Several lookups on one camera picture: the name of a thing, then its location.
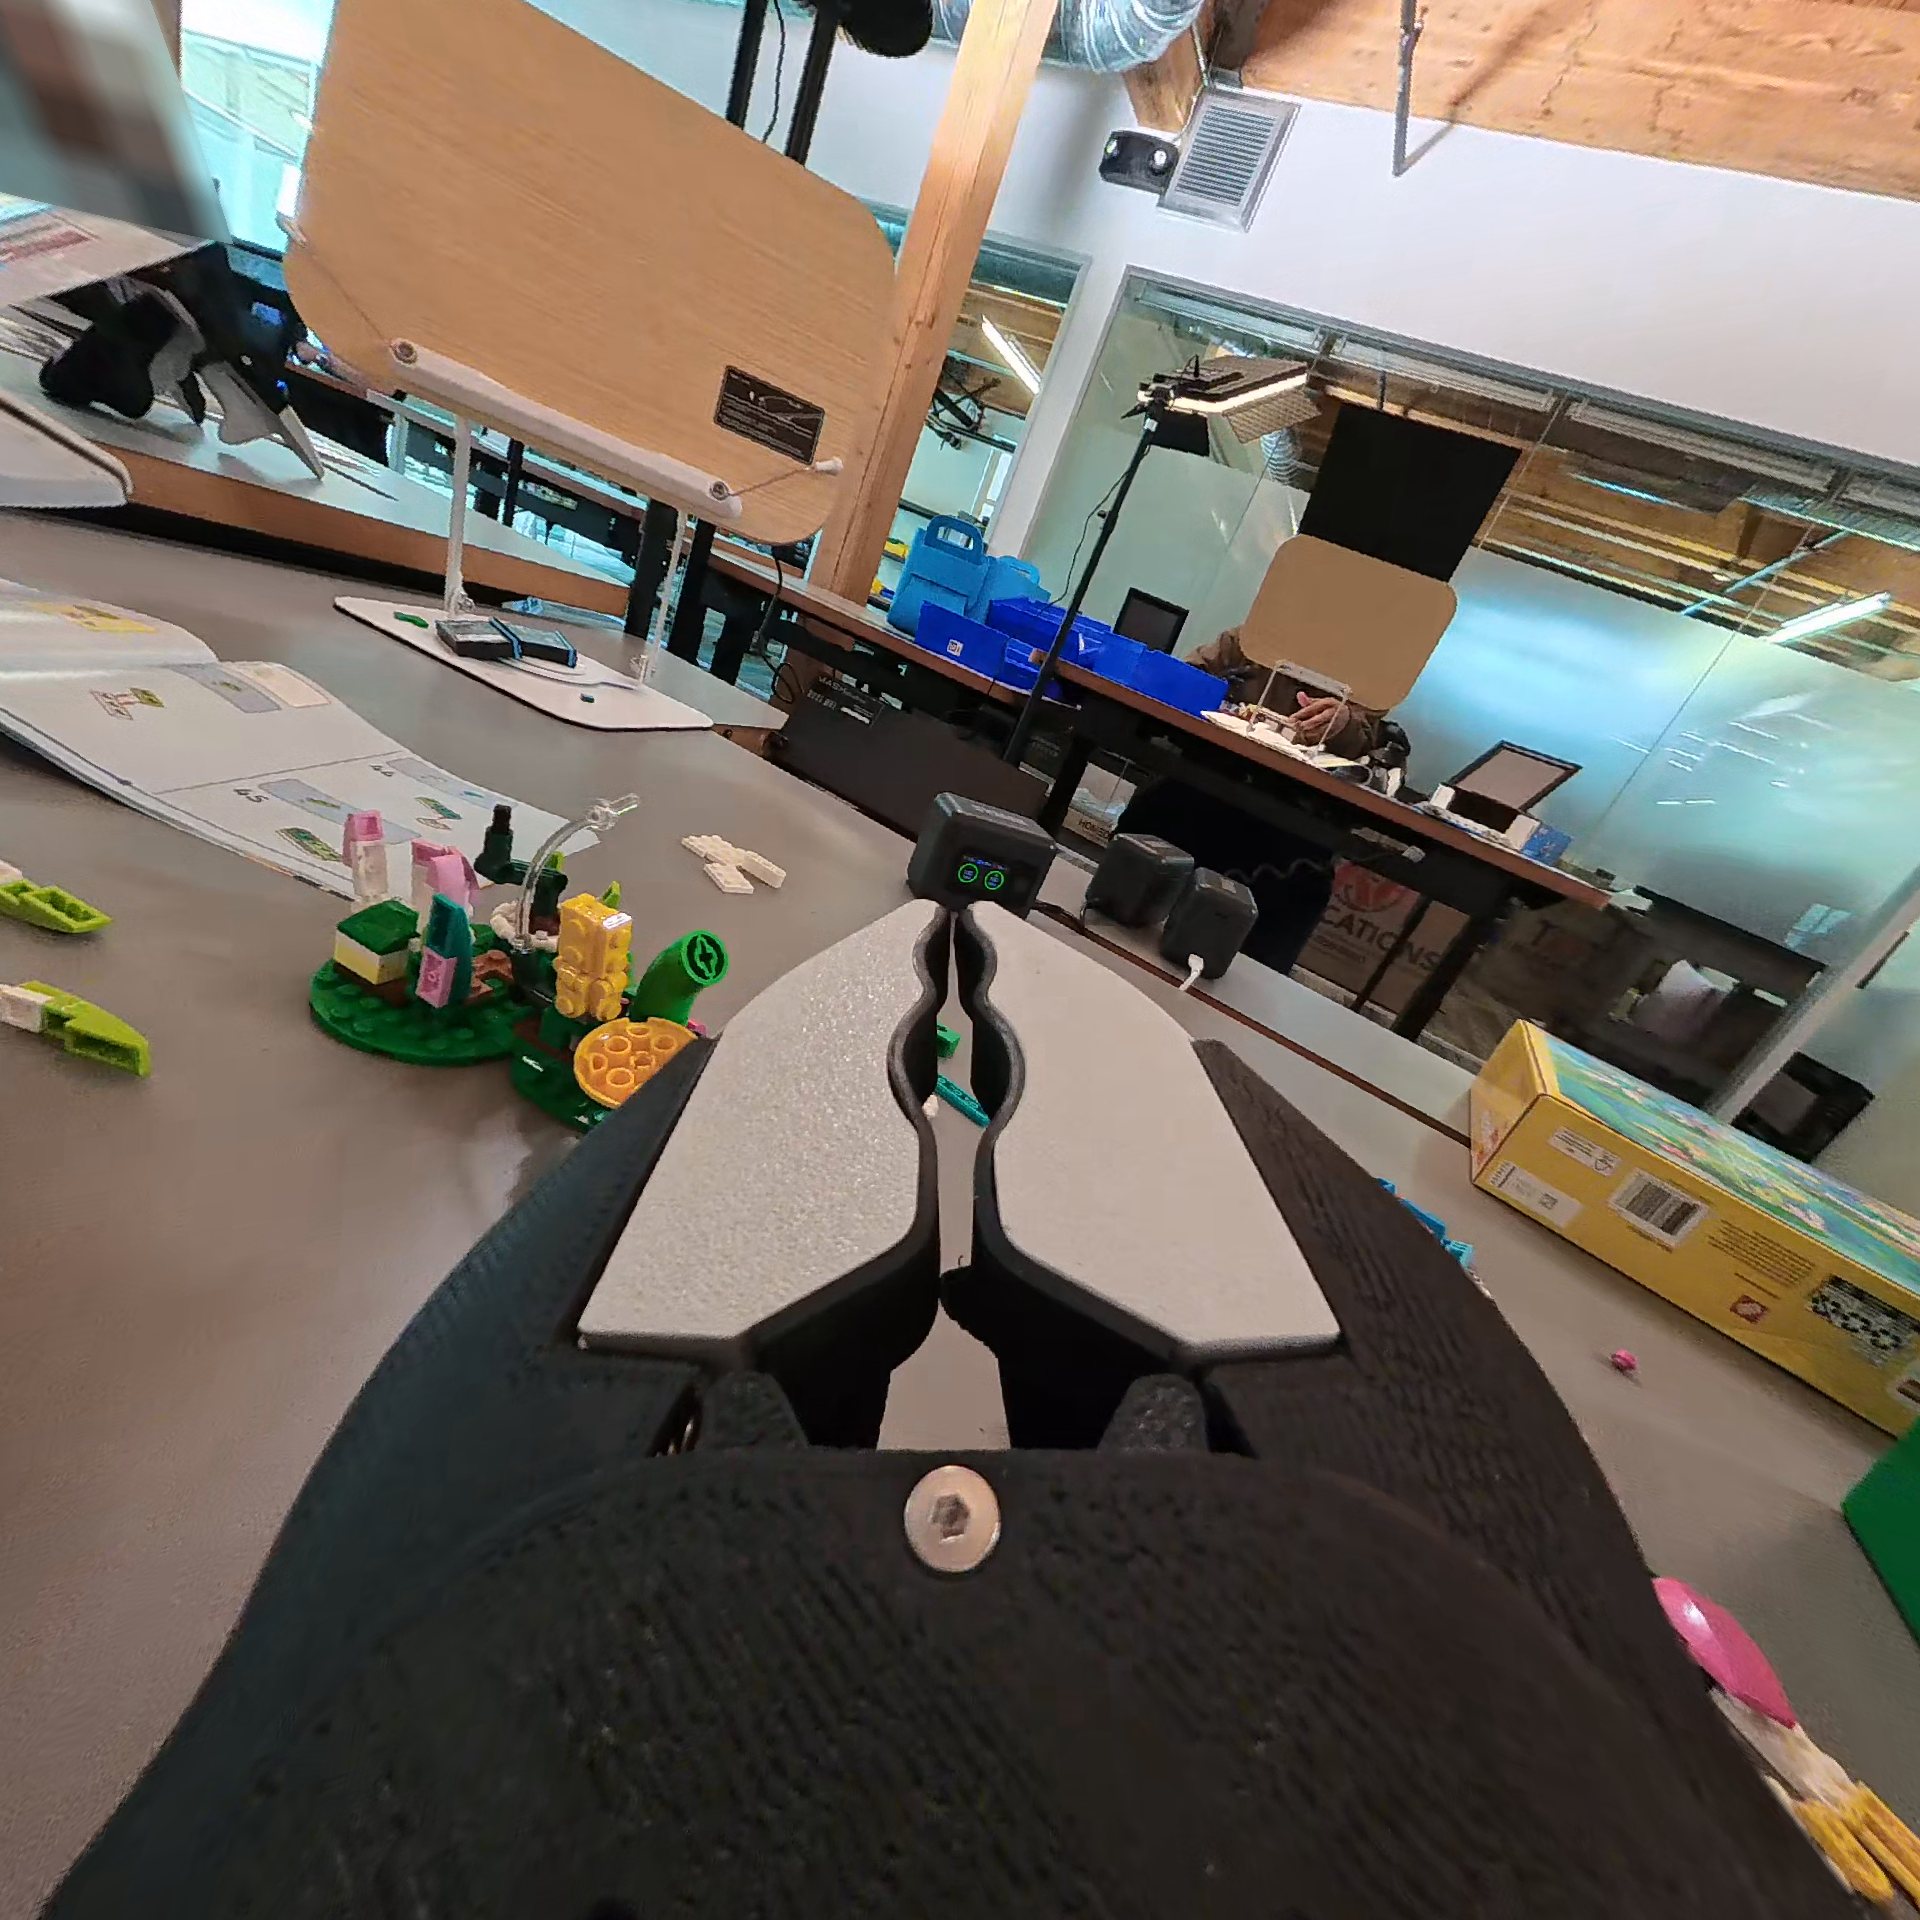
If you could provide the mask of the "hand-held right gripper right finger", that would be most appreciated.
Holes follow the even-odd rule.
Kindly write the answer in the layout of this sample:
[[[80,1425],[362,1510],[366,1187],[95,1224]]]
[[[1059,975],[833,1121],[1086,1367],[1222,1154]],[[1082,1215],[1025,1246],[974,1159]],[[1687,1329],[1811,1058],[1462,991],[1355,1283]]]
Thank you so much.
[[[1090,1449],[1147,1377],[1334,1354],[1337,1315],[1179,1022],[999,905],[950,928],[974,1027],[968,1263],[1015,1449]]]

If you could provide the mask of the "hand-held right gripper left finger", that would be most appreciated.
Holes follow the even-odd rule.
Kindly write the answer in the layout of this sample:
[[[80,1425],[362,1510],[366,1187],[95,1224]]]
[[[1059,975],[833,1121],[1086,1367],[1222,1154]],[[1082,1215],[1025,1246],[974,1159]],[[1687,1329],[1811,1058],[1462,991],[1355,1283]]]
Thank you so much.
[[[923,1104],[950,931],[912,898],[727,1022],[585,1298],[582,1350],[762,1375],[810,1446],[878,1446],[939,1310]]]

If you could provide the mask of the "lego instruction booklet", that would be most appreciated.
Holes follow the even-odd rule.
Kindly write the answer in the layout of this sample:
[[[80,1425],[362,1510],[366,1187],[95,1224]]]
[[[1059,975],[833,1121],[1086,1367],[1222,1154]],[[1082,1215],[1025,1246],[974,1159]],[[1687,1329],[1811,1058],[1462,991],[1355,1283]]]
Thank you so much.
[[[477,859],[505,802],[289,666],[229,663],[176,624],[13,580],[2,732],[109,800],[339,898],[352,811],[378,815],[387,888],[406,895],[413,842]]]

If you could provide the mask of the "green lego flower model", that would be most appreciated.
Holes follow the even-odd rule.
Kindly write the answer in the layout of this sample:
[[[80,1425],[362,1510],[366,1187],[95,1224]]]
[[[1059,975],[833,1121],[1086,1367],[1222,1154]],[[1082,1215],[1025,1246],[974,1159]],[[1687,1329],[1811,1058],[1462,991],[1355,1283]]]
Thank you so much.
[[[718,934],[694,928],[641,964],[618,888],[573,888],[568,844],[633,804],[599,800],[520,857],[512,804],[497,802],[477,856],[415,839],[402,896],[375,884],[376,817],[350,815],[354,911],[307,979],[307,1015],[391,1064],[506,1065],[519,1098],[592,1131],[705,1041],[699,999],[730,961]]]

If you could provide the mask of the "lime and white lego wedge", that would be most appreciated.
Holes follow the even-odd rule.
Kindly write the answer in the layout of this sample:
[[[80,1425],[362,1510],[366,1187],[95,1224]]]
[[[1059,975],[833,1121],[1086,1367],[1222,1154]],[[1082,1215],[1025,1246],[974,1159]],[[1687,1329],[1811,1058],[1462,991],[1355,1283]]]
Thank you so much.
[[[46,980],[2,986],[2,1025],[35,1035],[70,1058],[131,1078],[153,1073],[151,1044],[131,1025]]]

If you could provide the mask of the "pile of loose lego bricks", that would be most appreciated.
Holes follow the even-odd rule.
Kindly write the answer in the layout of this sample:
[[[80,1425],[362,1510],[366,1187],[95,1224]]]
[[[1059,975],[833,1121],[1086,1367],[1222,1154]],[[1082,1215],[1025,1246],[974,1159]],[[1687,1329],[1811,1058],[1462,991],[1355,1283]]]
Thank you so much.
[[[1811,1739],[1766,1652],[1728,1609],[1671,1576],[1649,1590],[1711,1706],[1834,1881],[1872,1915],[1917,1915],[1915,1831]]]

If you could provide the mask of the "white stand base board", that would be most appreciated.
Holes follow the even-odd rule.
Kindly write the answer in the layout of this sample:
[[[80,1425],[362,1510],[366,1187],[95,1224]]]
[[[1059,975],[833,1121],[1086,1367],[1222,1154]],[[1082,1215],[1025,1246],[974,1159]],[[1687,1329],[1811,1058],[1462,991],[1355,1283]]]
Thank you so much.
[[[38,410],[2,398],[2,511],[109,512],[128,505],[128,470]]]

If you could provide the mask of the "black cube device with screen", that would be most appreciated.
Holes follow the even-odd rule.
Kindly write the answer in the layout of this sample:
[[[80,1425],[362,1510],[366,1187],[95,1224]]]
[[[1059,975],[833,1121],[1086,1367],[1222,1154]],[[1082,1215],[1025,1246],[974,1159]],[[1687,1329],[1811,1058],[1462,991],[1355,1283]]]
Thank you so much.
[[[927,808],[904,890],[949,911],[987,903],[1025,919],[1056,856],[1035,822],[944,791]]]

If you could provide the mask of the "long wooden desk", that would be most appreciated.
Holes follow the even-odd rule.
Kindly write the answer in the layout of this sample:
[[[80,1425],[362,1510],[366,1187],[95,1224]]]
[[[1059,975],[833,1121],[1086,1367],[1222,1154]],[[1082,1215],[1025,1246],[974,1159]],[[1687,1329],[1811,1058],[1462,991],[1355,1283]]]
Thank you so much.
[[[792,657],[825,666],[871,692],[898,697],[902,706],[929,718],[950,721],[960,705],[1016,715],[1018,699],[1010,689],[921,650],[861,606],[807,585],[797,571],[743,544],[721,540],[707,553],[696,553],[682,574],[680,594],[682,604],[729,617],[743,617],[746,608],[774,612]],[[1090,763],[1115,761],[1229,802],[1263,826],[1310,839],[1462,916],[1462,931],[1392,1022],[1393,1033],[1407,1041],[1424,1033],[1474,954],[1515,913],[1552,900],[1586,908],[1605,908],[1608,900],[1600,888],[1442,815],[1378,795],[1302,754],[1176,712],[1086,667],[1063,666],[1058,681],[1070,699],[1040,708],[1041,730],[1059,740],[1058,771],[1035,811],[1048,832],[1064,828]]]

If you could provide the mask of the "blue carry case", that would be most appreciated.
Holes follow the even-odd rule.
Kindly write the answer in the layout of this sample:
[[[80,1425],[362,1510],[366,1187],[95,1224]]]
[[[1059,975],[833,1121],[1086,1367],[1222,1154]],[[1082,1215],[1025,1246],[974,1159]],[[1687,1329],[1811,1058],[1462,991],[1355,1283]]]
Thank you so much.
[[[999,601],[1046,601],[1040,571],[989,553],[982,528],[970,519],[933,518],[904,551],[887,624],[915,636],[927,608],[987,624]]]

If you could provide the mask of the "black waste bin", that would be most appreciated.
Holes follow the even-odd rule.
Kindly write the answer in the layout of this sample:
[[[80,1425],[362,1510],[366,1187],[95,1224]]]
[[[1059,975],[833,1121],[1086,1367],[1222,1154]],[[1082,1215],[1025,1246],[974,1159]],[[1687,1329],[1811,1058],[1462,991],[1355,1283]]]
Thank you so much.
[[[1741,1108],[1734,1129],[1811,1163],[1872,1102],[1872,1089],[1795,1051]]]

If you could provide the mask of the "green plastic container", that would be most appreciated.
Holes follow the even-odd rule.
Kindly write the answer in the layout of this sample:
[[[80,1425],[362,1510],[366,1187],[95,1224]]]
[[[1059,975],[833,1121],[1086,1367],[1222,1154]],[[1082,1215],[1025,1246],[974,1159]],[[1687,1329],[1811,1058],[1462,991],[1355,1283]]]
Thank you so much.
[[[1917,1640],[1917,1425],[1861,1476],[1839,1513],[1907,1634]]]

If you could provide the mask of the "white air vent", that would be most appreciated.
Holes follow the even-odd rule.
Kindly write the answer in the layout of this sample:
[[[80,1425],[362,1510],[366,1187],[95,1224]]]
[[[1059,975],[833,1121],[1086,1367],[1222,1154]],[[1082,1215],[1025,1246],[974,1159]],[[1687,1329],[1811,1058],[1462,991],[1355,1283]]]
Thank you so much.
[[[1248,234],[1302,105],[1263,89],[1209,83],[1179,136],[1158,194],[1176,219]]]

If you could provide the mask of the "wooden support post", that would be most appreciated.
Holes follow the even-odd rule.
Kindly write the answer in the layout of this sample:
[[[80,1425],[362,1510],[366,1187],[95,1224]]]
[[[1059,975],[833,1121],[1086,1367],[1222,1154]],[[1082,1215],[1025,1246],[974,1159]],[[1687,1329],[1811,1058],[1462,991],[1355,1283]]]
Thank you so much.
[[[974,4],[896,256],[891,358],[878,414],[814,553],[809,580],[864,606],[939,385],[1056,8]]]

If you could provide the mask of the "silver air duct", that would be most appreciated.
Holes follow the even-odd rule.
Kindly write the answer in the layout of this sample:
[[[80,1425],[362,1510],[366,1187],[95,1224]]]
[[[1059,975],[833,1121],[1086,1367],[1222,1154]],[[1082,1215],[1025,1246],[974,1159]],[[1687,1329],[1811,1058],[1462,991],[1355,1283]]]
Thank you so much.
[[[1043,64],[1119,76],[1191,36],[1203,3],[1054,3]]]

